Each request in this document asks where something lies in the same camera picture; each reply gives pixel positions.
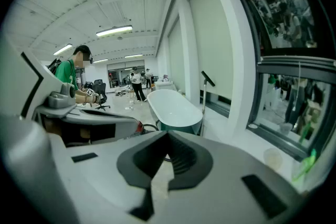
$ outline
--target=green shirt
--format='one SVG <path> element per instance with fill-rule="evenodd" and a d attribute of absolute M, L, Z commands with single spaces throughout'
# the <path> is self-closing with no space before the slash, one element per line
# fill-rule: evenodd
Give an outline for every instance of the green shirt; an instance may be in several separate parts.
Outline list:
<path fill-rule="evenodd" d="M 75 90 L 78 90 L 76 84 L 76 69 L 74 65 L 74 61 L 72 59 L 68 61 L 63 61 L 56 69 L 55 76 L 63 83 L 71 83 L 75 86 Z"/>

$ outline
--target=person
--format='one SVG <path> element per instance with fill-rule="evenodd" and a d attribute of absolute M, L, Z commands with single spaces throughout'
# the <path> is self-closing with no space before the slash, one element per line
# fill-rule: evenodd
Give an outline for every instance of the person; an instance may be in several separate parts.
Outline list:
<path fill-rule="evenodd" d="M 69 61 L 63 61 L 56 69 L 55 77 L 58 78 L 63 83 L 71 83 L 75 86 L 76 91 L 76 103 L 98 103 L 99 96 L 93 94 L 92 96 L 87 95 L 78 89 L 76 84 L 76 69 L 75 67 L 84 68 L 90 64 L 91 51 L 88 46 L 81 45 L 78 46 L 71 59 Z"/>
<path fill-rule="evenodd" d="M 286 3 L 280 3 L 279 7 L 284 17 L 283 24 L 286 30 L 286 33 L 283 35 L 284 40 L 291 42 L 293 48 L 303 48 L 299 18 L 290 12 Z"/>
<path fill-rule="evenodd" d="M 147 88 L 151 88 L 151 84 L 152 84 L 152 76 L 153 74 L 151 72 L 149 72 L 149 68 L 146 69 L 146 89 Z"/>
<path fill-rule="evenodd" d="M 307 0 L 294 0 L 294 5 L 297 10 L 297 14 L 300 18 L 303 16 L 304 12 L 309 7 Z"/>
<path fill-rule="evenodd" d="M 142 86 L 141 86 L 141 80 L 143 78 L 142 78 L 141 74 L 138 72 L 138 69 L 136 67 L 133 67 L 132 69 L 133 69 L 133 76 L 131 77 L 131 80 L 132 80 L 133 90 L 136 94 L 136 98 L 138 99 L 138 102 L 140 102 L 141 100 L 143 102 L 146 102 L 147 98 L 143 94 Z"/>

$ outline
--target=ceiling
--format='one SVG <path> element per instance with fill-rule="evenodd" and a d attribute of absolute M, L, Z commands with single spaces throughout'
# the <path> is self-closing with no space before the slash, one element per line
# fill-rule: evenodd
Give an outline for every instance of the ceiling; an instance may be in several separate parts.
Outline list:
<path fill-rule="evenodd" d="M 87 45 L 95 60 L 127 55 L 153 56 L 172 0 L 14 0 L 3 31 L 19 51 L 29 48 L 39 60 L 68 58 Z M 98 38 L 96 32 L 132 25 L 133 31 Z"/>

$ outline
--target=fluorescent light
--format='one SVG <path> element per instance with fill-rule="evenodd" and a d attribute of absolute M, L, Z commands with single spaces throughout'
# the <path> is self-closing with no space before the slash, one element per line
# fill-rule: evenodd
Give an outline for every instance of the fluorescent light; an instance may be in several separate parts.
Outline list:
<path fill-rule="evenodd" d="M 137 56 L 142 56 L 142 54 L 129 55 L 129 56 L 125 56 L 125 58 L 130 58 L 130 57 L 137 57 Z"/>
<path fill-rule="evenodd" d="M 109 34 L 113 34 L 113 33 L 117 33 L 117 32 L 132 30 L 132 29 L 133 29 L 133 27 L 131 25 L 126 25 L 126 26 L 121 26 L 121 27 L 113 27 L 111 29 L 99 31 L 99 32 L 96 33 L 96 35 L 98 37 L 101 37 L 101 36 L 105 36 L 105 35 L 109 35 Z"/>
<path fill-rule="evenodd" d="M 54 55 L 59 55 L 61 52 L 65 51 L 65 50 L 67 50 L 67 49 L 69 49 L 69 48 L 71 48 L 71 47 L 72 47 L 72 45 L 71 45 L 71 44 L 68 44 L 68 45 L 66 45 L 65 47 L 63 47 L 63 48 L 61 48 L 60 50 L 58 50 L 57 52 L 55 52 Z"/>
<path fill-rule="evenodd" d="M 108 59 L 103 59 L 103 60 L 98 60 L 98 61 L 94 61 L 93 63 L 95 62 L 104 62 L 104 61 L 107 61 Z"/>

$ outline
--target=white machine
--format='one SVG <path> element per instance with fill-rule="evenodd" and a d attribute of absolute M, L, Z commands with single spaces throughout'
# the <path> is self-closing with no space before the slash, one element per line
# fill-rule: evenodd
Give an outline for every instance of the white machine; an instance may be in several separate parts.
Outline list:
<path fill-rule="evenodd" d="M 29 52 L 1 43 L 2 161 L 48 222 L 271 223 L 300 204 L 283 178 L 235 147 L 178 131 L 120 139 L 134 132 L 135 119 L 76 109 L 70 85 Z M 66 147 L 46 132 L 45 119 L 62 135 L 89 129 L 100 144 Z M 108 131 L 113 137 L 99 137 Z M 166 206 L 155 212 L 151 180 L 166 154 L 174 179 Z"/>

